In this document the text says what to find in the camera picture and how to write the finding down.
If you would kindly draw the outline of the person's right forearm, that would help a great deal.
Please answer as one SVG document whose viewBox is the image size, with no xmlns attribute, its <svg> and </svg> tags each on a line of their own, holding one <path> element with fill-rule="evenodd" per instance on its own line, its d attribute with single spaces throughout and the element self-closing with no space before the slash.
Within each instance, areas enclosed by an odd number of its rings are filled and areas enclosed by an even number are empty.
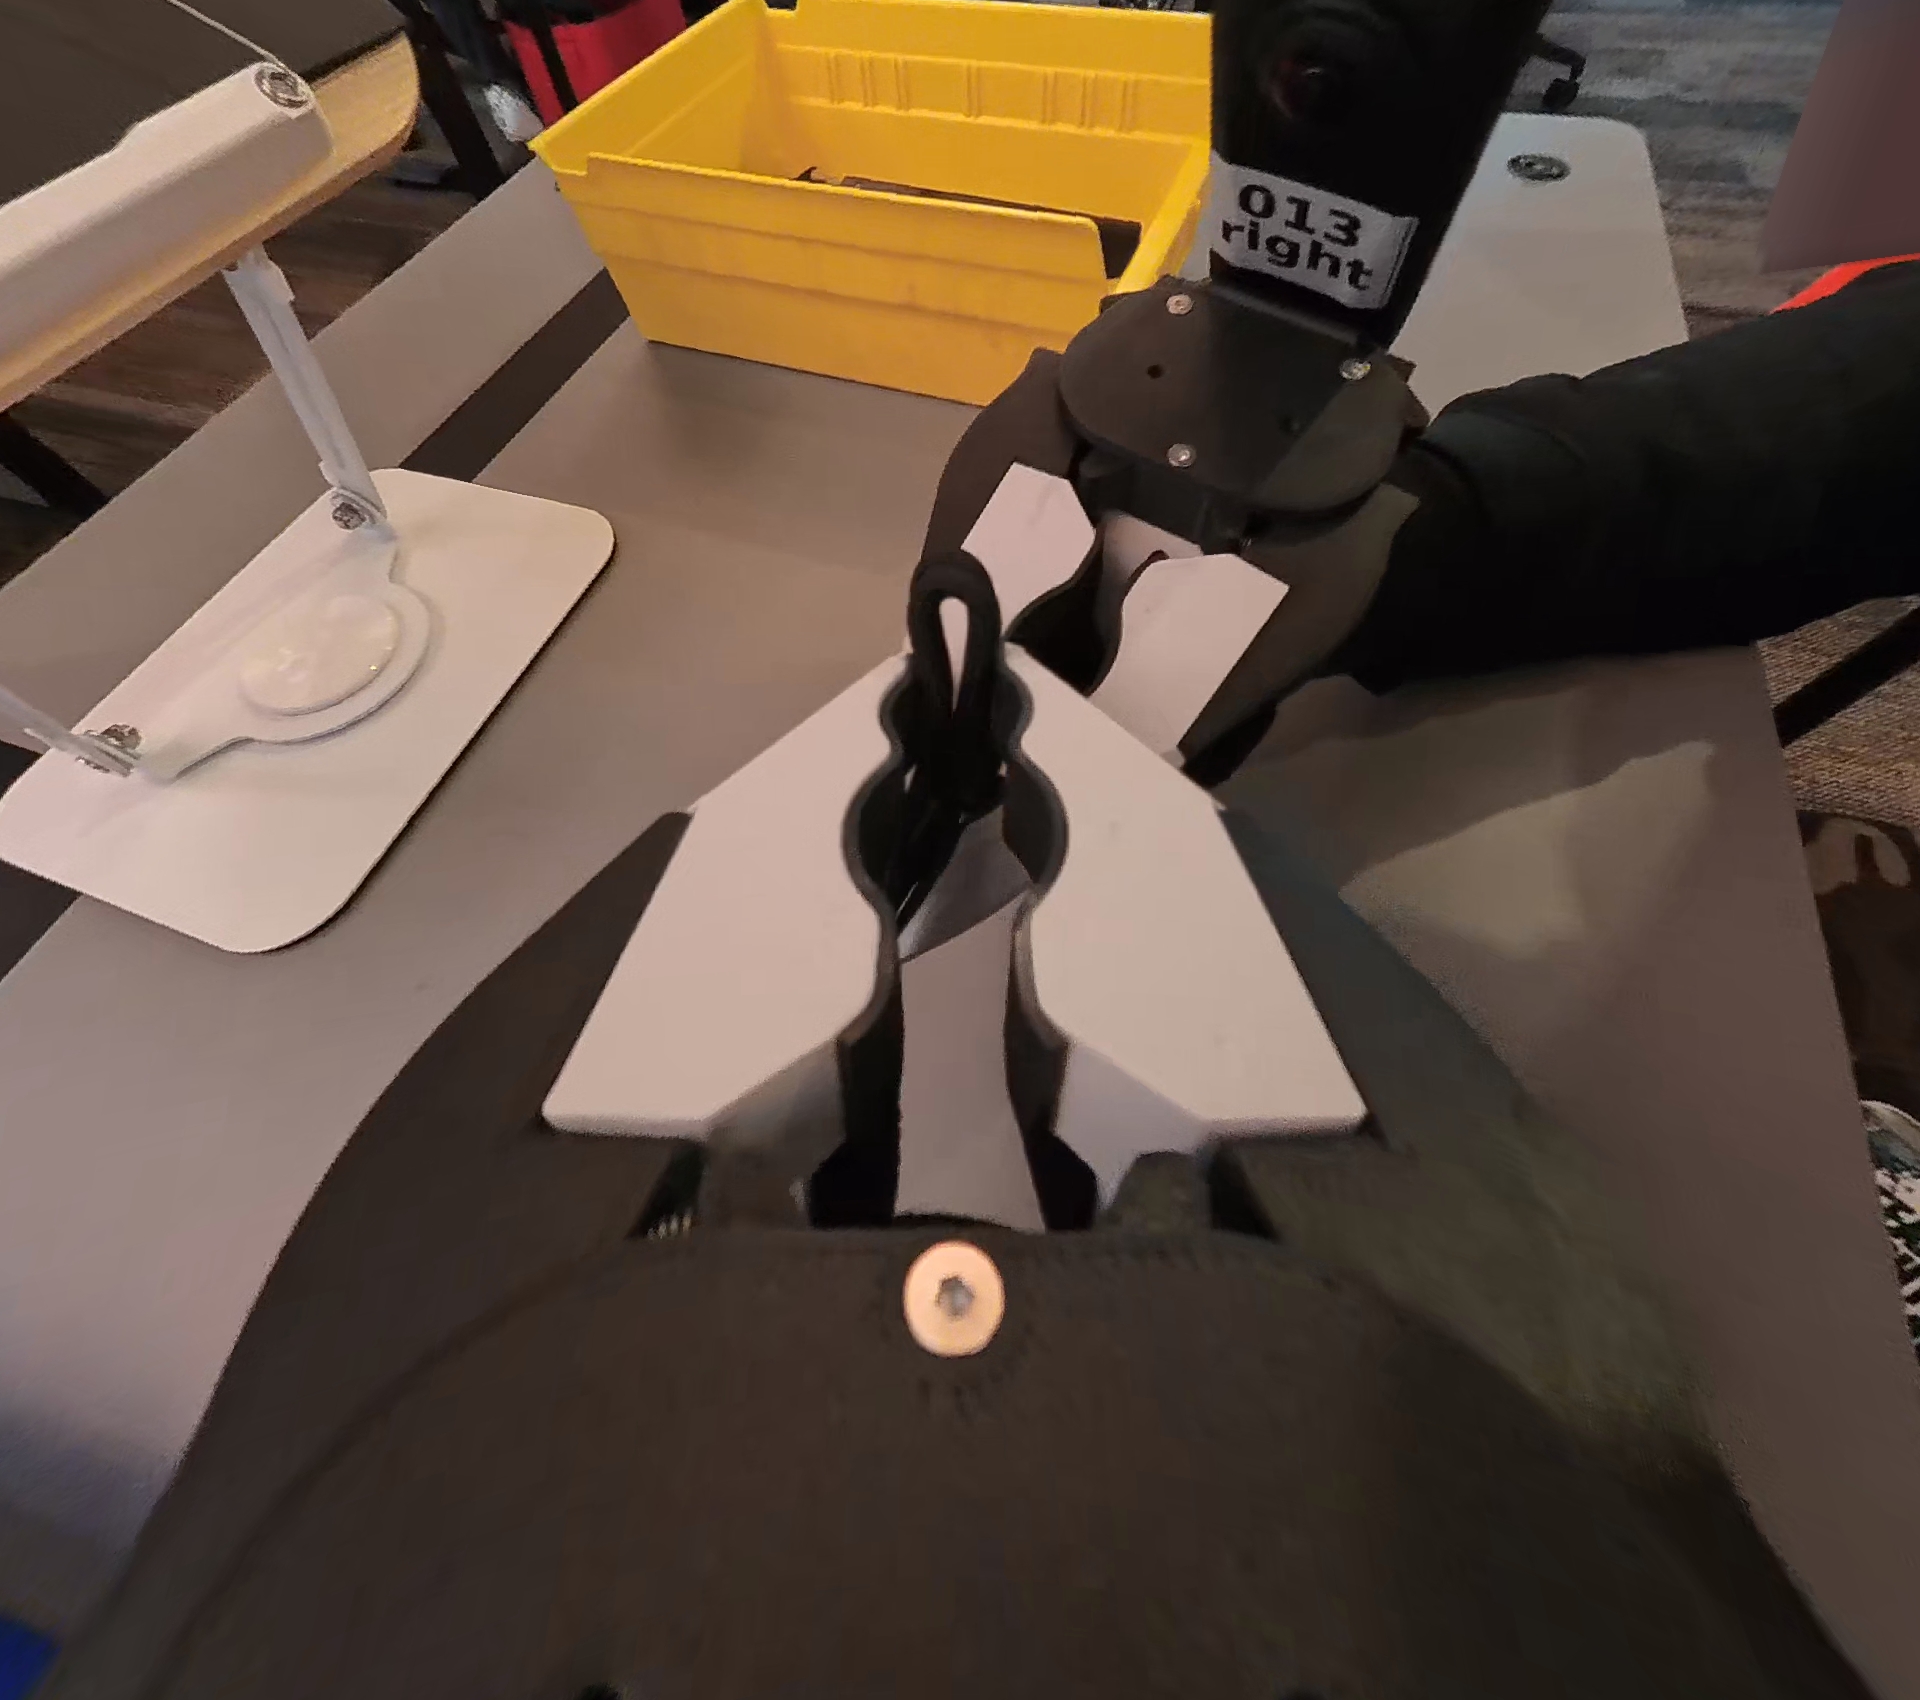
<svg viewBox="0 0 1920 1700">
<path fill-rule="evenodd" d="M 1551 429 L 1568 660 L 1917 596 L 1917 315 L 1896 302 L 1831 295 L 1575 377 Z"/>
</svg>

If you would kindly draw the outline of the red bag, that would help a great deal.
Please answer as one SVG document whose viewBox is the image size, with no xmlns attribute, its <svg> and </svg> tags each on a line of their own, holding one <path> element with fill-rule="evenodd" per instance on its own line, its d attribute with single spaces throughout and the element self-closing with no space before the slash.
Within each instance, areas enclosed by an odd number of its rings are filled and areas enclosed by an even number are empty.
<svg viewBox="0 0 1920 1700">
<path fill-rule="evenodd" d="M 492 0 L 498 25 L 519 60 L 520 80 L 543 128 L 563 115 L 532 22 L 543 12 L 547 32 L 565 68 L 574 101 L 585 101 L 637 61 L 684 32 L 682 0 Z"/>
</svg>

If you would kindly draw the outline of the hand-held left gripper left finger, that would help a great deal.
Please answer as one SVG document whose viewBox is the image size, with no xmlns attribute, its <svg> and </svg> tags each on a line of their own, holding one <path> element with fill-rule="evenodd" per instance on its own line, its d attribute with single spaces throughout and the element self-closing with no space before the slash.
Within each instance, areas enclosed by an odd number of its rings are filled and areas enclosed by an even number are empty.
<svg viewBox="0 0 1920 1700">
<path fill-rule="evenodd" d="M 856 817 L 897 789 L 890 653 L 694 801 L 653 894 L 547 1089 L 572 1135 L 699 1147 L 816 1227 L 887 1227 L 898 1199 L 892 911 Z"/>
</svg>

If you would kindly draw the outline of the orange traffic cone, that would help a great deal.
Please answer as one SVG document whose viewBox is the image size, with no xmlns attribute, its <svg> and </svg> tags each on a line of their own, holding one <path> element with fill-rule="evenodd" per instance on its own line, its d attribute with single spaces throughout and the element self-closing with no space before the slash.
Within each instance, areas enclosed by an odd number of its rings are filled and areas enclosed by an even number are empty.
<svg viewBox="0 0 1920 1700">
<path fill-rule="evenodd" d="M 1875 304 L 1900 304 L 1903 315 L 1917 315 L 1917 253 L 1896 253 L 1886 260 L 1847 261 L 1816 273 L 1809 284 L 1782 300 L 1769 314 L 1796 314 L 1816 308 L 1831 295 L 1859 300 Z"/>
</svg>

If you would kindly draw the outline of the black oblong object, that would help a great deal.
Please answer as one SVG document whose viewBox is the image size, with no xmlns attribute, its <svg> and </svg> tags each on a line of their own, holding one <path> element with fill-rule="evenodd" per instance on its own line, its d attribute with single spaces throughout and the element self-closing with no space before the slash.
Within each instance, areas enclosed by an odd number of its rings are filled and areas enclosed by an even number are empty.
<svg viewBox="0 0 1920 1700">
<path fill-rule="evenodd" d="M 974 194 L 974 191 L 954 191 L 954 188 L 947 188 L 947 187 L 918 187 L 918 183 L 908 183 L 908 181 L 868 178 L 868 175 L 828 175 L 825 170 L 816 170 L 816 167 L 806 167 L 799 175 L 795 175 L 795 181 L 812 183 L 812 187 L 837 187 L 837 188 L 847 188 L 847 191 L 881 194 L 881 197 L 897 197 L 897 199 L 964 202 L 964 206 L 978 206 L 978 209 L 1019 211 L 1019 215 L 1029 215 L 1029 216 L 1083 219 L 1083 223 L 1091 223 L 1094 230 L 1095 230 L 1101 280 L 1108 280 L 1108 281 L 1115 281 L 1138 253 L 1142 225 L 1135 219 L 1098 216 L 1091 209 L 1079 209 L 1079 206 L 1045 206 L 1045 202 L 1029 202 L 1029 199 L 1001 199 L 1001 197 Z"/>
</svg>

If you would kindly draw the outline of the white stand base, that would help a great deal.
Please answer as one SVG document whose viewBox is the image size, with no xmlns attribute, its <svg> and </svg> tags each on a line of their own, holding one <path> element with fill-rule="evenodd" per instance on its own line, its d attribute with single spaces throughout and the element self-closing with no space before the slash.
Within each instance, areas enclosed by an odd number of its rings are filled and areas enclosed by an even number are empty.
<svg viewBox="0 0 1920 1700">
<path fill-rule="evenodd" d="M 613 553 L 592 510 L 368 467 L 276 266 L 228 288 L 324 495 L 80 721 L 14 691 L 42 749 L 3 791 L 3 869 L 224 954 L 334 918 Z"/>
</svg>

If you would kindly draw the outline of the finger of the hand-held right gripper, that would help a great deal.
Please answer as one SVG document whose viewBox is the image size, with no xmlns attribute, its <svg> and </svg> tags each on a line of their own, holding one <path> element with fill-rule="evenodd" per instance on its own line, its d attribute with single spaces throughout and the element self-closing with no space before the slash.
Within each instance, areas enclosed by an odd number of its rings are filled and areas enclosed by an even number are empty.
<svg viewBox="0 0 1920 1700">
<path fill-rule="evenodd" d="M 1011 466 L 957 553 L 990 577 L 1007 649 L 1042 649 L 1091 628 L 1098 526 L 1067 476 Z"/>
<path fill-rule="evenodd" d="M 1091 597 L 1091 684 L 1077 693 L 1167 765 L 1287 583 L 1238 556 L 1104 556 Z"/>
</svg>

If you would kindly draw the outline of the person's patterned shoe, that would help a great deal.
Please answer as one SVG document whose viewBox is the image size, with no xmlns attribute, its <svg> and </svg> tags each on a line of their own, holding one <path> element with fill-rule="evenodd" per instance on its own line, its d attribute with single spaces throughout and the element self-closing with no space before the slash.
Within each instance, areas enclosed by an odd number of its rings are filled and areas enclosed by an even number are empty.
<svg viewBox="0 0 1920 1700">
<path fill-rule="evenodd" d="M 1917 1354 L 1917 1123 L 1905 1111 L 1862 1099 L 1859 1123 L 1869 1142 L 1875 1195 L 1891 1244 L 1895 1278 L 1909 1341 Z"/>
</svg>

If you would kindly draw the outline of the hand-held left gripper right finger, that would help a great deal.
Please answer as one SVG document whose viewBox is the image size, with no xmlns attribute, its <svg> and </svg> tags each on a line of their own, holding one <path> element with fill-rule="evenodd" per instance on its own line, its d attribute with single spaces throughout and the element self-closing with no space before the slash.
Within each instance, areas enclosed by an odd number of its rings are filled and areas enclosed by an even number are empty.
<svg viewBox="0 0 1920 1700">
<path fill-rule="evenodd" d="M 1142 1155 L 1356 1134 L 1365 1099 L 1211 794 L 1019 652 L 994 715 L 1032 883 L 1007 1083 L 1042 1224 L 1091 1227 Z"/>
</svg>

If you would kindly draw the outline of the yellow plastic bin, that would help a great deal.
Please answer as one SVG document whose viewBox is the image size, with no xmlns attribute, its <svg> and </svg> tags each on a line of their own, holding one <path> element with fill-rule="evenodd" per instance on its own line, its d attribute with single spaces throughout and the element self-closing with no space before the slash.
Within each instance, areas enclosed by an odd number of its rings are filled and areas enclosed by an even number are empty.
<svg viewBox="0 0 1920 1700">
<path fill-rule="evenodd" d="M 643 338 L 967 405 L 1179 273 L 1205 199 L 1211 19 L 980 0 L 726 0 L 547 128 Z M 798 183 L 806 167 L 1135 219 Z"/>
</svg>

